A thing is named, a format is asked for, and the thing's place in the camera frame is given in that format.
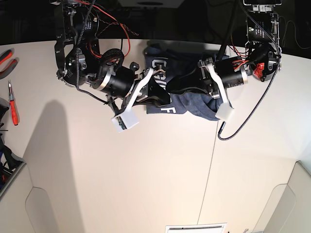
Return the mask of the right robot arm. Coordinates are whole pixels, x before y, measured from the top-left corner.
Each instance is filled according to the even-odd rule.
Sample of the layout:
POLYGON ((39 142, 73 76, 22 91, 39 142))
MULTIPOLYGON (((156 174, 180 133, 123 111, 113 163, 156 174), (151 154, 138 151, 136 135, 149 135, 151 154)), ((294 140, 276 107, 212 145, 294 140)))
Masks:
POLYGON ((128 33, 124 24, 95 1, 52 0, 50 3, 56 5, 54 51, 59 80, 108 105, 116 115, 135 105, 164 107, 171 103, 169 93, 156 82, 156 75, 164 73, 162 65, 137 73, 137 63, 123 66, 126 54, 121 48, 100 53, 97 38, 100 13, 128 33))

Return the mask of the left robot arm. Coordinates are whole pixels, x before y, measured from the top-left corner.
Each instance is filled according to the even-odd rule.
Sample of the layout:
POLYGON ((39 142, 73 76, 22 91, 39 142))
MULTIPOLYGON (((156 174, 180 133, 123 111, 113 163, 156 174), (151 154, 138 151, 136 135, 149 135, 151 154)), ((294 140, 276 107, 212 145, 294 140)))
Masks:
POLYGON ((274 12, 278 1, 236 0, 231 22, 219 52, 214 58, 202 55, 191 70, 168 82, 170 94, 206 94, 213 99, 227 101, 227 90, 244 85, 248 77, 260 82, 272 81, 281 66, 279 45, 279 16, 274 12), (238 9, 246 16, 245 52, 233 45, 233 26, 238 9))

